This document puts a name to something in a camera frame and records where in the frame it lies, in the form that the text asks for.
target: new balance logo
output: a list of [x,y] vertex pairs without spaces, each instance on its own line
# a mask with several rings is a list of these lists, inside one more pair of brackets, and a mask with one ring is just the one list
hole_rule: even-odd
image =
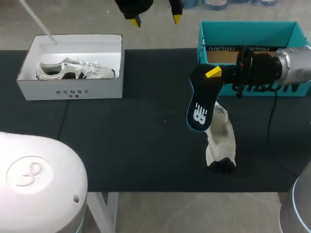
[[205,108],[202,108],[202,106],[200,107],[200,105],[198,103],[195,104],[196,109],[194,110],[193,113],[193,119],[195,121],[198,121],[201,125],[204,125],[205,123],[205,119],[206,119],[206,113],[207,110],[205,110]]

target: black table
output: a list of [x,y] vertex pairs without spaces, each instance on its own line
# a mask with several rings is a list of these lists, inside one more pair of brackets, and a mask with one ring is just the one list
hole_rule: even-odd
[[[127,50],[123,99],[113,100],[25,101],[15,81],[24,56],[0,52],[0,130],[69,145],[86,166],[90,192],[281,192],[295,181],[268,150],[272,97],[219,97],[235,132],[237,171],[207,168],[207,136],[186,124],[196,49]],[[279,98],[271,126],[275,156],[297,174],[311,158],[309,102]]]

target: cable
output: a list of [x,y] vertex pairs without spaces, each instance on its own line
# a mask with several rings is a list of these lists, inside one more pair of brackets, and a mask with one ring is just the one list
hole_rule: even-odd
[[285,171],[287,171],[288,173],[290,173],[292,176],[298,177],[299,175],[289,171],[277,158],[276,156],[273,154],[272,149],[271,149],[271,142],[270,142],[270,129],[271,129],[271,122],[272,122],[272,118],[273,118],[273,114],[274,111],[276,109],[276,104],[277,104],[277,91],[273,91],[275,94],[275,98],[274,98],[274,104],[269,116],[269,121],[268,121],[268,127],[267,127],[267,140],[268,140],[268,149],[269,149],[269,153],[271,155],[271,157],[276,161],[276,163],[283,168]]

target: white rod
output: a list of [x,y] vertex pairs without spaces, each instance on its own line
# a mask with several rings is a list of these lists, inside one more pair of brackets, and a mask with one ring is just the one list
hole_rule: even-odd
[[23,5],[25,10],[30,14],[30,16],[35,20],[35,22],[39,25],[39,27],[44,31],[46,35],[57,45],[57,41],[54,39],[52,34],[49,32],[49,30],[44,26],[44,24],[41,22],[41,20],[38,18],[38,16],[35,15],[33,10],[29,7],[29,5],[25,2],[25,0],[19,0],[20,4]]

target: shoelace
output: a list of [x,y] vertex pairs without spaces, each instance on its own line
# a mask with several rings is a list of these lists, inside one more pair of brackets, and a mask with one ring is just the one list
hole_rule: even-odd
[[84,73],[83,78],[90,74],[97,74],[97,69],[99,68],[98,62],[85,62],[83,60],[78,60],[79,65],[81,66],[81,70]]

